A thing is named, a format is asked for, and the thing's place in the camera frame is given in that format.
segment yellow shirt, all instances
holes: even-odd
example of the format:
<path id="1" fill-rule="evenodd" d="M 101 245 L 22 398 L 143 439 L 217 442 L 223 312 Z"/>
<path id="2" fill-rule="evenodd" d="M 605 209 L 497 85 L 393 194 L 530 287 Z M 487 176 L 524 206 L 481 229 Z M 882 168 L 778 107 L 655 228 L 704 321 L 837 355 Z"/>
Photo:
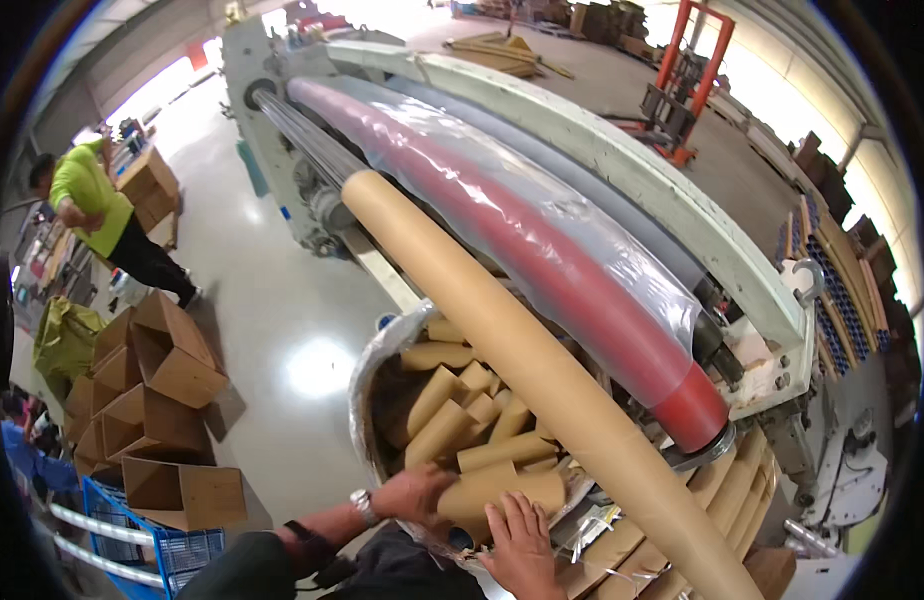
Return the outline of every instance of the yellow shirt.
<path id="1" fill-rule="evenodd" d="M 59 158 L 52 175 L 48 203 L 52 210 L 59 210 L 59 203 L 68 197 L 85 214 L 102 212 L 105 220 L 98 231 L 86 233 L 76 227 L 74 233 L 101 257 L 108 258 L 119 243 L 134 208 L 125 194 L 116 191 L 96 160 L 101 148 L 102 140 L 99 139 L 80 144 Z"/>

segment green bag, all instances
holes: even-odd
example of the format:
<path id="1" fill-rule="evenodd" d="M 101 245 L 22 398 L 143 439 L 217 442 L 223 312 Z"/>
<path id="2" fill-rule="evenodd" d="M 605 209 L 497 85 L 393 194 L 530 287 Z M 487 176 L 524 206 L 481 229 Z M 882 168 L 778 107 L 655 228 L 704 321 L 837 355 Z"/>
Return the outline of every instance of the green bag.
<path id="1" fill-rule="evenodd" d="M 73 304 L 56 295 L 49 299 L 38 323 L 32 365 L 46 379 L 70 381 L 89 372 L 93 365 L 96 335 L 106 326 L 92 308 Z"/>

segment blue wire basket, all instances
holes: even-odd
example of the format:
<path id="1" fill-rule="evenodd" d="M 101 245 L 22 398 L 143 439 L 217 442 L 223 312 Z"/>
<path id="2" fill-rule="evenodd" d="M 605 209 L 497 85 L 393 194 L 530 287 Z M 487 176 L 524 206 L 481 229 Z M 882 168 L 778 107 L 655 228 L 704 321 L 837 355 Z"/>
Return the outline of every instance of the blue wire basket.
<path id="1" fill-rule="evenodd" d="M 92 551 L 98 556 L 133 569 L 157 572 L 161 576 L 164 589 L 106 573 L 120 592 L 131 600 L 174 598 L 199 570 L 222 554 L 225 532 L 221 529 L 192 532 L 168 529 L 132 512 L 126 505 L 122 490 L 89 477 L 83 477 L 82 483 L 84 509 L 88 517 L 148 532 L 155 541 L 156 565 L 152 565 L 145 561 L 142 546 L 105 535 L 89 534 Z"/>

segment metal hook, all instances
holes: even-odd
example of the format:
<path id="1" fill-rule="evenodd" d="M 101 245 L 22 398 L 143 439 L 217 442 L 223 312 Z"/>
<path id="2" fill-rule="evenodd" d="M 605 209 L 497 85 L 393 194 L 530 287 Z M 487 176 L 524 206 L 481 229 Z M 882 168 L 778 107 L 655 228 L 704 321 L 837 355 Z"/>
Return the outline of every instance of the metal hook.
<path id="1" fill-rule="evenodd" d="M 806 308 L 816 301 L 816 298 L 822 296 L 825 292 L 825 270 L 812 258 L 802 258 L 792 266 L 792 273 L 798 273 L 807 269 L 812 273 L 812 285 L 805 290 L 795 290 L 795 300 L 799 301 L 799 306 Z"/>

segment red roll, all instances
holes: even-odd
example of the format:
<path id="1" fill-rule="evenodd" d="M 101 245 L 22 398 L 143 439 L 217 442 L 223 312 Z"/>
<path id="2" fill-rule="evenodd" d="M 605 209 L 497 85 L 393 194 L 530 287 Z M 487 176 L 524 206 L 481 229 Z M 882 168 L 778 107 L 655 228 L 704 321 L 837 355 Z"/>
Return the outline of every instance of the red roll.
<path id="1" fill-rule="evenodd" d="M 289 95 L 370 159 L 381 157 L 397 179 L 430 201 L 461 234 L 477 236 L 511 276 L 540 291 L 553 319 L 656 415 L 681 450 L 699 450 L 719 434 L 728 407 L 701 367 L 538 208 L 481 174 L 464 155 L 371 105 L 304 79 L 289 82 Z"/>

